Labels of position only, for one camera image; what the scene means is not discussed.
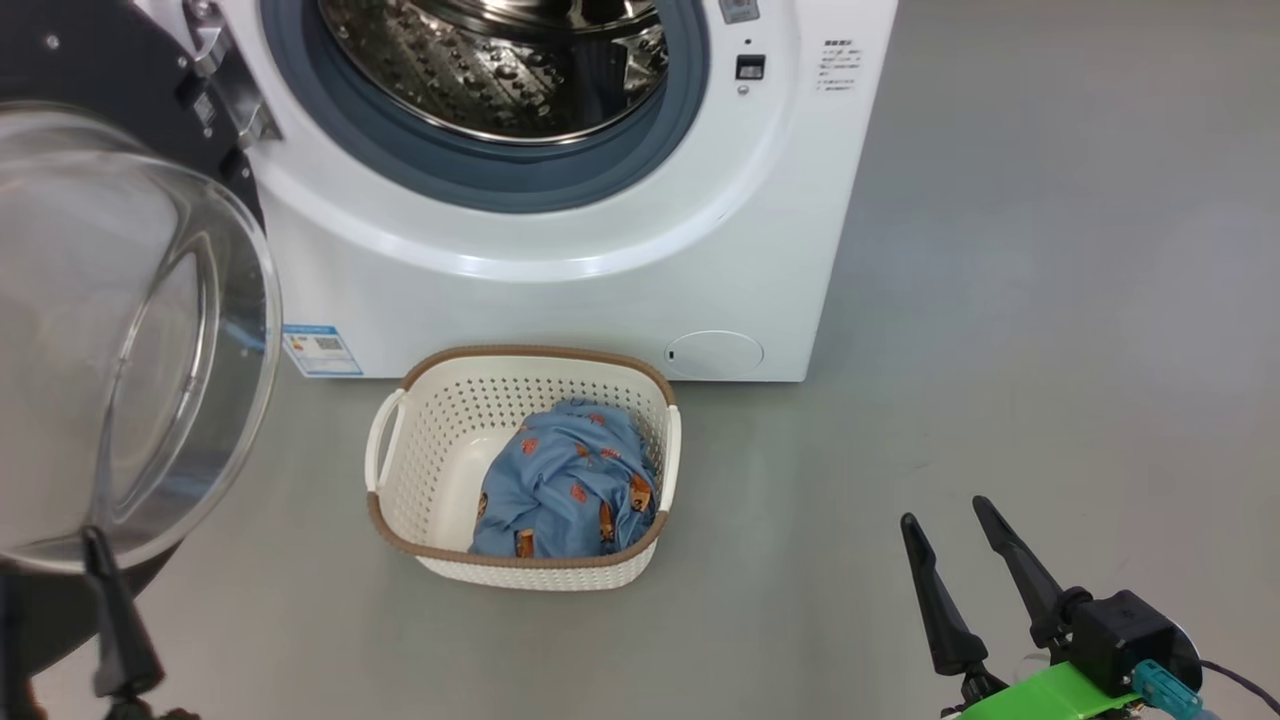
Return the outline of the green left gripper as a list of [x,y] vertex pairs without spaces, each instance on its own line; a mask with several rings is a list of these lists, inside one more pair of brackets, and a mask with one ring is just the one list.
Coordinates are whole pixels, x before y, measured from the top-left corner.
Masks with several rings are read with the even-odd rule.
[[184,708],[157,712],[142,694],[165,678],[134,596],[122,577],[106,534],[97,527],[82,529],[84,577],[96,597],[99,665],[93,693],[110,698],[106,720],[200,720]]

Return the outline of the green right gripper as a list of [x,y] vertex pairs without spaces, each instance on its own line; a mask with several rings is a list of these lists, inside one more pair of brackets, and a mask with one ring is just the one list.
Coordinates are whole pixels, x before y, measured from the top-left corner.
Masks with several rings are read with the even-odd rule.
[[[988,497],[975,496],[972,506],[1029,614],[1033,643],[1060,650],[1064,633],[1056,603],[1062,588]],[[1138,694],[1107,696],[1070,664],[1052,665],[1015,684],[988,673],[986,643],[963,620],[916,516],[905,512],[900,530],[934,673],[963,679],[963,702],[945,708],[942,719],[1134,719],[1146,708]]]

